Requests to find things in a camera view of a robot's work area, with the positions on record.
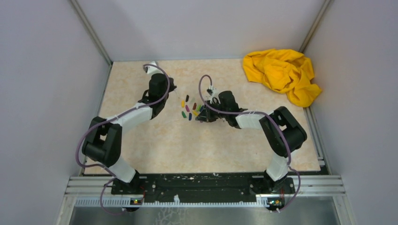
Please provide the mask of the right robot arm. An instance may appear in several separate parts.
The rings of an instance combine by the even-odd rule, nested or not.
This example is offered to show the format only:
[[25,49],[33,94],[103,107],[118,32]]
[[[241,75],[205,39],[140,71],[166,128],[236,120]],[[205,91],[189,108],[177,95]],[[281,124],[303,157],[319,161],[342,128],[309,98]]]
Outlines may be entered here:
[[284,106],[266,114],[239,107],[229,90],[219,92],[208,88],[207,93],[209,99],[195,120],[210,123],[223,119],[237,129],[263,131],[274,152],[265,170],[264,187],[270,193],[277,193],[283,186],[282,179],[288,173],[293,151],[301,148],[307,140],[303,127]]

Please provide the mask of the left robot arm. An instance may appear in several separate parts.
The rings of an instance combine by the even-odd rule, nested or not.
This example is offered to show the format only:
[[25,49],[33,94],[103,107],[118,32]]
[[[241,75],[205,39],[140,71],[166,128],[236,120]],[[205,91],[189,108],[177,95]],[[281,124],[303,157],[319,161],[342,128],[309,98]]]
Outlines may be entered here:
[[176,89],[174,79],[162,73],[153,74],[149,88],[133,108],[113,118],[95,117],[90,132],[83,141],[82,153],[109,170],[122,181],[122,188],[129,194],[140,190],[138,172],[121,156],[122,137],[139,124],[154,119],[164,109],[168,94]]

